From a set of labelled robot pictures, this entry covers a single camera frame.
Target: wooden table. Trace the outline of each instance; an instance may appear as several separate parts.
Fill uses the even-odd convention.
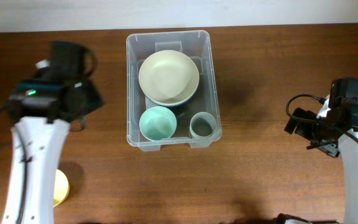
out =
[[[0,34],[0,105],[48,58],[53,40],[84,44],[99,60],[92,78],[106,106],[65,143],[60,168],[70,194],[55,223],[259,223],[252,220],[279,213],[342,221],[342,161],[284,132],[285,104],[300,93],[326,96],[336,78],[358,78],[358,24],[205,28],[223,137],[206,149],[146,153],[126,141],[126,37],[170,30]],[[309,99],[296,106],[320,107]],[[10,139],[9,128],[2,118],[0,139]],[[0,149],[0,220],[11,156]]]

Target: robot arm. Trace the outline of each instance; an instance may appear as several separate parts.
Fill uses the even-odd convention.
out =
[[[297,108],[293,116],[317,121],[303,123],[292,118],[285,128],[290,134],[295,130],[295,133],[310,140],[307,149],[318,148],[334,158],[342,154],[346,190],[344,223],[358,224],[358,143],[344,134],[348,132],[358,139],[358,80],[353,78],[335,80],[331,94],[318,114]],[[282,220],[281,223],[308,222],[290,217]]]
[[[46,118],[28,116],[12,128],[13,158],[3,224],[16,223],[17,217],[21,217],[21,223],[53,223],[55,174],[69,130],[70,124],[64,120],[48,124]],[[22,142],[29,160],[26,177]],[[24,187],[25,195],[21,198]]]
[[[94,68],[84,73],[88,53],[78,44],[53,42],[50,65],[9,97],[13,158],[3,224],[53,224],[55,173],[70,123],[104,105],[89,80]]]

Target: yellow plate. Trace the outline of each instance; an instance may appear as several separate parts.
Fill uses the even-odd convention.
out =
[[[62,203],[67,198],[69,191],[70,185],[68,184],[66,175],[62,171],[56,170],[55,190],[53,191],[53,207]]]

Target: green led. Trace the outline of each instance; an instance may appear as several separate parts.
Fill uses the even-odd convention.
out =
[[[36,94],[37,93],[37,90],[28,90],[27,92],[26,92],[26,95],[27,96],[32,96],[32,95],[34,95],[34,94]]]

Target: clear plastic bin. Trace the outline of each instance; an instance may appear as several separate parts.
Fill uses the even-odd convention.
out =
[[[158,106],[143,94],[139,86],[139,69],[144,60],[160,50],[177,50],[189,56],[197,65],[200,84],[186,103],[170,108],[177,118],[177,130],[171,138],[149,141],[139,129],[142,113]],[[198,112],[211,113],[217,123],[215,133],[204,139],[192,139],[190,119]],[[142,151],[159,151],[161,145],[190,144],[190,147],[208,147],[222,136],[218,94],[216,93],[214,66],[209,34],[204,30],[131,34],[127,38],[127,140]]]

